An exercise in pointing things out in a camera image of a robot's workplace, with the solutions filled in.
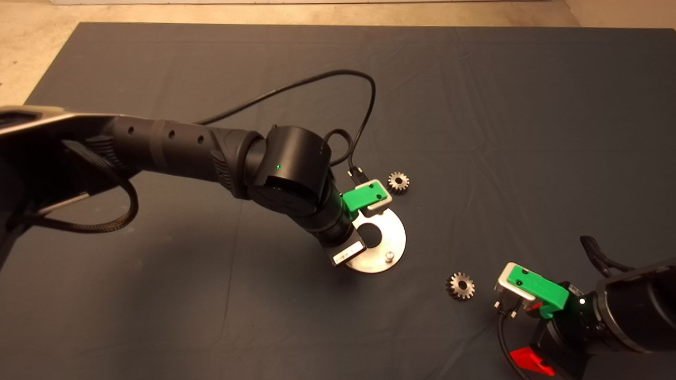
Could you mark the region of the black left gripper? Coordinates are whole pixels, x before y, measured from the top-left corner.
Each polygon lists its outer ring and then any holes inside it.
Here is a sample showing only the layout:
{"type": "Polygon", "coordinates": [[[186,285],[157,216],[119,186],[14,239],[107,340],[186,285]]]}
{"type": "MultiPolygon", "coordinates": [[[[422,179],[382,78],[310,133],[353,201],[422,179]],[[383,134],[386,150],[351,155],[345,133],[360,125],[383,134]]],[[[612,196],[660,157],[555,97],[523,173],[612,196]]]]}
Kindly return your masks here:
{"type": "Polygon", "coordinates": [[[316,210],[300,216],[298,225],[321,244],[331,265],[345,265],[367,249],[333,182],[324,183],[316,210]]]}

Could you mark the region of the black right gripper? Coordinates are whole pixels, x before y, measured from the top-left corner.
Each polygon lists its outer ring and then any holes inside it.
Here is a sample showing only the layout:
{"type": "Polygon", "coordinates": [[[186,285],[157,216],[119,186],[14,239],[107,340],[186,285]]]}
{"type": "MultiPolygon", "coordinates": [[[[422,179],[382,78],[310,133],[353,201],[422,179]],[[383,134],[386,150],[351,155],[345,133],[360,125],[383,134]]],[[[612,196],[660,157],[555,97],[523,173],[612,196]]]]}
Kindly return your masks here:
{"type": "MultiPolygon", "coordinates": [[[[566,291],[564,308],[538,322],[531,347],[510,351],[518,368],[548,377],[584,378],[587,365],[598,347],[601,325],[598,302],[602,291],[580,291],[573,283],[559,283],[566,291]]],[[[541,317],[542,301],[527,305],[529,317],[541,317]]]]}

